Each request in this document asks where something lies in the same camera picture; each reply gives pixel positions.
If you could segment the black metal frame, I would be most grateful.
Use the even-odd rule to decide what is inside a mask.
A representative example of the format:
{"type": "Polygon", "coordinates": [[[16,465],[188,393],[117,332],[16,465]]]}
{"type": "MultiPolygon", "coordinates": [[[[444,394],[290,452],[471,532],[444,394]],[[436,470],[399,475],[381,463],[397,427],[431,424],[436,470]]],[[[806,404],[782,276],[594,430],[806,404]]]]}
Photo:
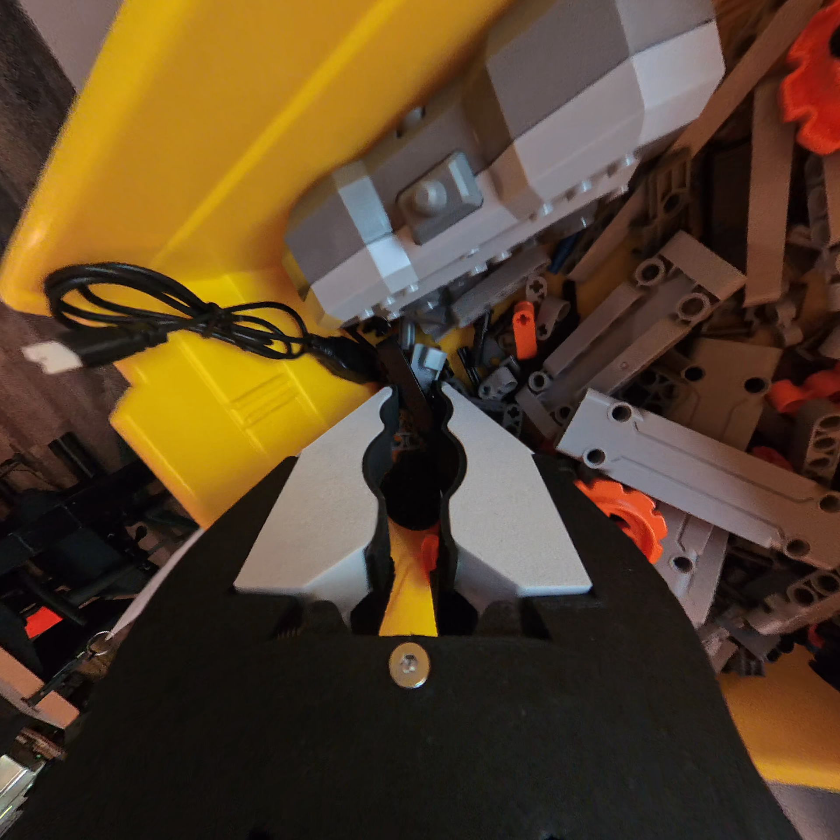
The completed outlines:
{"type": "Polygon", "coordinates": [[[115,619],[159,570],[154,557],[197,530],[136,455],[109,470],[73,433],[47,454],[68,468],[68,486],[23,454],[2,463],[2,646],[37,673],[115,619]],[[64,620],[28,639],[26,617],[41,606],[64,620]]]}

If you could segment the orange wheel with black pins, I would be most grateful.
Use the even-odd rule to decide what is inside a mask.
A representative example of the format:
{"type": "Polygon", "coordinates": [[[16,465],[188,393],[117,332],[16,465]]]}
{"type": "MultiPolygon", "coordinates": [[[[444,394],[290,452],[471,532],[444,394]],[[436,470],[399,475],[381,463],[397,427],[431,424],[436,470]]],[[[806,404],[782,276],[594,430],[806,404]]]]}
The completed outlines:
{"type": "Polygon", "coordinates": [[[780,84],[780,111],[796,140],[814,154],[839,150],[839,2],[814,15],[791,46],[780,84]]]}

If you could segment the white paper strip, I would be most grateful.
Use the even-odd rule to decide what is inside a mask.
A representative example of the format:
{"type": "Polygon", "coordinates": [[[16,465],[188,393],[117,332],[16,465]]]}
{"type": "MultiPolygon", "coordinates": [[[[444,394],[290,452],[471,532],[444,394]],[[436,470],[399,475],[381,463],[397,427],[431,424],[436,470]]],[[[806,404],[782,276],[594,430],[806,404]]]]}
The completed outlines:
{"type": "Polygon", "coordinates": [[[106,639],[108,641],[120,635],[123,630],[130,627],[139,618],[147,605],[150,603],[151,599],[154,597],[154,594],[161,588],[168,575],[173,572],[182,557],[192,549],[193,545],[204,535],[204,533],[205,530],[203,528],[196,530],[189,538],[187,538],[183,545],[173,553],[173,555],[162,565],[162,567],[154,573],[150,582],[133,599],[130,606],[121,615],[113,628],[108,631],[106,635],[106,639]]]}

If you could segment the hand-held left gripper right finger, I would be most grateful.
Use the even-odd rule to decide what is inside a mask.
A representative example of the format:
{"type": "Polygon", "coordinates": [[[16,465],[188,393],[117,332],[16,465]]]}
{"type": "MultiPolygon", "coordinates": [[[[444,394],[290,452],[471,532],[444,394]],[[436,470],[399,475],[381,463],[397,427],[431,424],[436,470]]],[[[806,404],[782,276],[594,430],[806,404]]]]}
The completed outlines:
{"type": "Polygon", "coordinates": [[[497,602],[591,594],[531,449],[449,384],[436,419],[438,632],[472,634],[497,602]]]}

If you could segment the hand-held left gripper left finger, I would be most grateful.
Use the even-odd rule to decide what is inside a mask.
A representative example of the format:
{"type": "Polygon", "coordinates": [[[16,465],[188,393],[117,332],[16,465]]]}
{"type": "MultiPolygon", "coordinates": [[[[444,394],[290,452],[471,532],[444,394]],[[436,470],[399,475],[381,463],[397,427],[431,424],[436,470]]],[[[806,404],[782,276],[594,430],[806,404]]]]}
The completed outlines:
{"type": "Polygon", "coordinates": [[[378,635],[395,580],[382,483],[400,398],[385,386],[305,447],[234,581],[239,594],[330,602],[378,635]]]}

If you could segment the pile of building pieces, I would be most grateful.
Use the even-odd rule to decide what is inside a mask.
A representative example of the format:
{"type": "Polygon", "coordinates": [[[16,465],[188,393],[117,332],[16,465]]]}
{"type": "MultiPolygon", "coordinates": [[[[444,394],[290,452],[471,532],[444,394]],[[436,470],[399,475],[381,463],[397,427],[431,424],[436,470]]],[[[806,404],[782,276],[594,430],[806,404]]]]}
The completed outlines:
{"type": "Polygon", "coordinates": [[[749,21],[700,115],[550,268],[605,277],[625,250],[629,272],[609,291],[598,280],[536,369],[500,360],[485,400],[457,377],[418,392],[427,428],[404,411],[395,458],[436,453],[436,386],[452,385],[547,485],[559,468],[575,488],[615,480],[657,503],[668,536],[651,565],[714,672],[762,676],[804,647],[837,689],[838,152],[799,145],[780,106],[789,50],[830,3],[749,21]]]}

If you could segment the large grey motor block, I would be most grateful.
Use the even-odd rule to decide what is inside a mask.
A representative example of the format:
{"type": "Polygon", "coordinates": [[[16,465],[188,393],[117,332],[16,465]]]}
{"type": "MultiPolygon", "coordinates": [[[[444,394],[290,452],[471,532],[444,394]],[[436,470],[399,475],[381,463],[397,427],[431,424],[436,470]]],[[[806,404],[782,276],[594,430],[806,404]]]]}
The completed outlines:
{"type": "Polygon", "coordinates": [[[292,208],[320,327],[388,319],[626,186],[725,70],[712,2],[517,2],[471,66],[292,208]]]}

